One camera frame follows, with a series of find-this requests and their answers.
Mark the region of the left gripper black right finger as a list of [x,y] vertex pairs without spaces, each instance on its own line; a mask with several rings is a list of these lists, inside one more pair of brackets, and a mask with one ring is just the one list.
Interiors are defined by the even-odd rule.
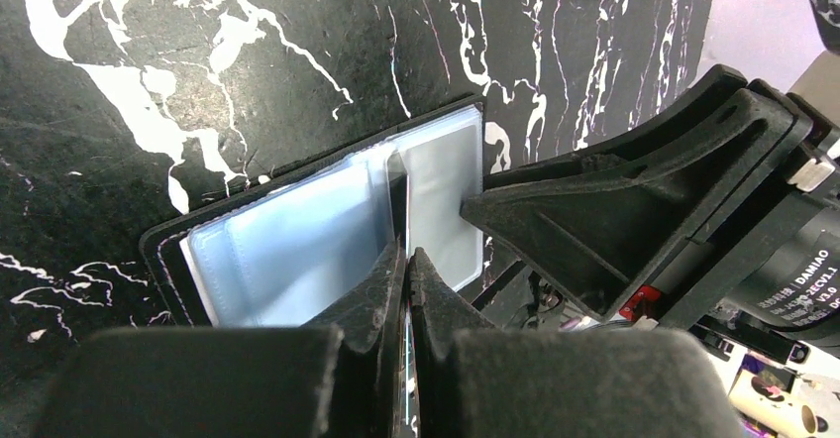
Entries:
[[423,437],[738,437],[700,344],[680,330],[495,327],[425,251],[407,266]]

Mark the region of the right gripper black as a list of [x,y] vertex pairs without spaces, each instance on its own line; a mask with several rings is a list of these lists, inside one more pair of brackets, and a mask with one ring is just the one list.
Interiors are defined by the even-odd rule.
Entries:
[[615,138],[487,175],[464,219],[586,313],[631,297],[771,357],[839,351],[839,130],[713,66]]

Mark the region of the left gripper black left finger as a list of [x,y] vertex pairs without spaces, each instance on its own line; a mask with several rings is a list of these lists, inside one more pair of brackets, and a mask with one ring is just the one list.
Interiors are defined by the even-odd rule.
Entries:
[[295,328],[121,328],[53,383],[37,437],[395,437],[406,253]]

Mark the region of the black card holder wallet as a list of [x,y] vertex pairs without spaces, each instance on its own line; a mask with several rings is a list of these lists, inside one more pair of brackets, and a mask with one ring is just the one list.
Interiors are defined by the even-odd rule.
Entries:
[[473,95],[147,231],[140,253],[174,321],[299,326],[359,284],[393,240],[386,161],[409,176],[408,250],[445,284],[478,278],[484,239],[461,217],[481,192],[483,97]]

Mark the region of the black silver card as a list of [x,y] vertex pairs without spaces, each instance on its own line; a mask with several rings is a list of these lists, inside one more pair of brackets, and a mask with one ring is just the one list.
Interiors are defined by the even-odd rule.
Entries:
[[408,171],[399,151],[390,154],[385,167],[392,237],[397,249],[408,259]]

